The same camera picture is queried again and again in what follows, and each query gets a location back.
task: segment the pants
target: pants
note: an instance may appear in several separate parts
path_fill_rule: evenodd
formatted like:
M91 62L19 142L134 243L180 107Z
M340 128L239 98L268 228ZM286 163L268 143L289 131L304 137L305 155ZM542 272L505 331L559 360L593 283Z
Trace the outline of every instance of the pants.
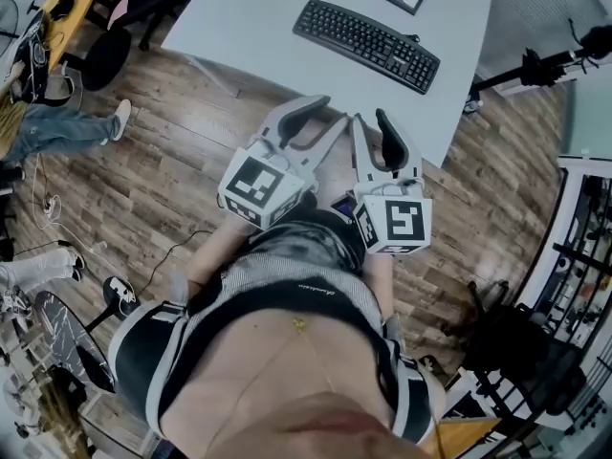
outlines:
M5 162L18 162L28 155L72 153L99 145L119 132L117 116L97 118L67 107L31 104Z
M24 293L52 279L72 277L77 255L61 248L16 262L0 263L0 283L6 289L18 286Z

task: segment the white shoe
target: white shoe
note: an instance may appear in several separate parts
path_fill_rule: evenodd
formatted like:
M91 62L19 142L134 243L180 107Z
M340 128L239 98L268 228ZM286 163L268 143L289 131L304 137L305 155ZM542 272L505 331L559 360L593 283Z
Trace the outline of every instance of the white shoe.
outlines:
M119 126L119 132L113 138L114 142L118 141L123 135L123 130L125 129L125 126L127 125L127 120L130 119L131 112L132 112L132 102L130 102L127 98L124 98L120 102L117 110L115 111L115 116L119 118L120 126Z

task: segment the hand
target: hand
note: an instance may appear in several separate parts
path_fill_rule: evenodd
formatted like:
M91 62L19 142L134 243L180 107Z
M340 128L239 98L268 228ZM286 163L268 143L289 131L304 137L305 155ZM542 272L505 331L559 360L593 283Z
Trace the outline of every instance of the hand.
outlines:
M9 78L11 80L17 80L19 77L21 77L21 74L23 73L25 68L26 64L23 61L17 61L12 65L11 74L9 75Z

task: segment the keyboard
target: keyboard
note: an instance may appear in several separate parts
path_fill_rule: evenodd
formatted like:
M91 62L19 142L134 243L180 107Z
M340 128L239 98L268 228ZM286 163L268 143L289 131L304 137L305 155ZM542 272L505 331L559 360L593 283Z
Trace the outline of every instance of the keyboard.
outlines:
M408 36L342 7L310 0L294 33L425 94L440 60Z

